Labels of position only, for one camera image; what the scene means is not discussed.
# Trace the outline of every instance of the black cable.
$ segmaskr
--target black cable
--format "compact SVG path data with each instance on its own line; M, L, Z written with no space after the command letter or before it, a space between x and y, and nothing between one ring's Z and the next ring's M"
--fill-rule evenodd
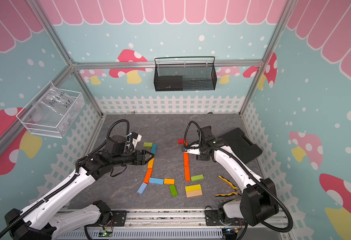
M106 139L110 136L110 132L111 130L120 122L126 122L126 135L129 134L129 121L126 119L121 119L116 121L115 123L113 123L109 130L108 133L106 134L106 138L104 140L104 142L97 147L94 151L92 151L91 153L89 153L88 155L78 159L75 163L75 173L72 176L72 178L65 183L64 185L62 185L61 187L59 187L58 189L56 189L54 192L52 192L51 194L47 195L46 197L44 197L43 199L39 200L36 204L34 204L32 207L30 207L28 210L26 210L24 213L22 213L21 215L19 215L18 218L16 218L13 222L11 222L6 228L4 228L4 230L2 230L0 232L0 238L2 238L12 227L14 227L15 225L17 225L24 217L26 217L29 213L31 213L33 210L35 210L36 208L38 208L41 204L43 204L44 202L47 202L51 197L53 197L54 195L56 195L57 193L61 192L64 188L66 188L68 185L70 185L77 177L78 177L78 172L80 170L80 162L83 161L84 159L86 159L89 155L92 155L94 153L96 153L98 150L100 150L103 146L105 146L106 144Z
M246 222L245 223L245 227L243 228L243 231L242 231L240 237L238 239L236 239L236 240L241 240L245 236L245 232L246 232L247 226L248 226L248 223Z
M88 240L93 240L90 236L89 236L89 233L88 233L88 228L85 226L83 226L83 229L85 231L85 236Z
M274 195L274 193L272 193L265 185L263 185L260 181L258 181L250 172L249 170L247 170L247 168L245 168L245 166L242 164L242 162L236 158L233 154L229 153L228 151L220 148L220 147L209 147L208 149L206 149L205 151L202 151L201 153L206 153L210 150L218 150L221 151L225 154L227 154L229 157L231 157L232 159L234 159L240 166L241 168L245 171L245 173L249 176L249 178L251 180L253 180L262 190L264 190L267 194L269 194L272 198L274 198L278 205L282 208L282 210L285 212L286 217L288 218L288 225L284 228L278 228L275 227L273 225L270 225L269 223L266 223L265 221L262 221L261 223L264 224L266 227L277 231L277 232L289 232L290 230L293 229L293 218L291 217L291 214L289 212L289 210L285 207L285 205L281 202L280 199L277 198L276 195Z

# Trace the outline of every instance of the pink mushroom graphic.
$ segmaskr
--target pink mushroom graphic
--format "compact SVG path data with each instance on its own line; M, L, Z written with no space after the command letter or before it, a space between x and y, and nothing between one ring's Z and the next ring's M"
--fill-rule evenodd
M217 77L221 77L219 84L226 84L229 82L229 76L239 76L240 68L239 67L221 67L215 71Z
M255 76L256 71L257 71L257 67L252 66L243 73L243 76L246 78L253 77ZM269 61L269 64L266 66L266 70L263 73L261 80L258 83L258 89L261 91L263 90L263 84L265 83L266 79L268 80L269 87L272 88L274 86L276 77L277 77L277 55L273 53Z
M85 80L85 82L90 82L93 85L100 85L101 81L98 79L97 76L102 76L102 77L106 77L106 73L102 70L102 69L90 69L90 70L84 70L82 69L80 71L81 76L83 77L83 79Z
M139 61L147 62L146 58L144 58L141 54L130 49L124 49L116 60L116 62L139 62ZM146 71L146 72L153 71L152 68L111 69L109 71L109 75L113 78L119 78L126 74L126 76L128 76L129 84L137 84L142 81L142 79L138 75L138 70Z
M22 108L6 108L0 110L0 135L15 121L15 115ZM12 141L9 147L0 156L0 175L5 175L13 170L19 150L22 150L31 159L42 146L42 138L30 134L26 129Z
M341 206L325 208L327 217L344 240L351 240L351 183L328 174L321 174L319 183L336 205Z
M298 145L291 150L295 159L298 162L302 162L303 158L307 155L313 169L319 169L323 159L322 143L319 137L303 132L290 132L289 137L289 144L293 142Z

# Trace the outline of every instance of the white picket fence graphic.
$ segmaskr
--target white picket fence graphic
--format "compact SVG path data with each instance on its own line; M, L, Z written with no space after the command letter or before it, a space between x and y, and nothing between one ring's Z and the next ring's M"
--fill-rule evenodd
M104 113L112 113L112 114L125 114L131 113L134 111L136 114L147 114L147 113L155 113L155 114L174 114L174 113L238 113L241 110L243 102L245 101L245 96L241 98L237 98L234 96L233 98L222 98L221 96L214 98L211 96L207 98L203 96L199 98L196 96L195 98L191 98L188 96L187 98L172 98L164 97L160 98L157 96L153 98L149 96L149 98L141 98L133 97L132 99L126 97L125 99L120 96L115 99L110 97L107 99L106 97L102 97L102 99L95 98L101 110Z
M314 230L306 226L304 222L306 214L298 210L298 198L293 197L290 192L292 185L285 181L286 173L281 171L281 162L276 160L277 153L271 149L272 143L268 142L268 135L264 134L265 128L261 126L262 121L258 120L258 114L256 114L256 109L253 108L253 102L249 102L247 105L243 119L249 139L263 150L262 154L258 157L263 176L273 180L276 185L278 198L289 208L293 217L293 234L295 238L300 237L303 240L306 237L305 239L312 240Z
M50 165L52 172L44 175L45 184L37 187L39 192L38 197L29 200L30 203L41 198L66 178L74 170L75 161L83 156L85 148L90 141L90 136L95 130L99 116L96 110L88 104L82 109L82 112L83 116L79 116L80 122L75 122L76 127L71 128L72 136L66 137L68 143L62 145L62 153L57 154L57 163Z

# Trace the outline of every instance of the wire mesh basket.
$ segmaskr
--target wire mesh basket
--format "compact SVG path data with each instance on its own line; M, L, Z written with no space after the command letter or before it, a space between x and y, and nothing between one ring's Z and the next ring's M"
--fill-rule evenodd
M156 91L215 90L214 60L211 56L155 58L154 87Z
M42 97L30 101L16 117L31 134L63 138L84 105L82 93L51 83Z

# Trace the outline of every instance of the blue wooden block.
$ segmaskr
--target blue wooden block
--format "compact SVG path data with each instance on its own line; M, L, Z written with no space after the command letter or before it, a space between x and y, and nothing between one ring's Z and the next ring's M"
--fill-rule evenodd
M147 184L143 182L137 192L139 194L142 194L144 192L146 186L147 186Z
M160 178L151 177L149 178L150 183L164 184L164 180Z
M152 149L150 150L150 152L153 154L156 154L156 150L157 150L157 144L153 143Z

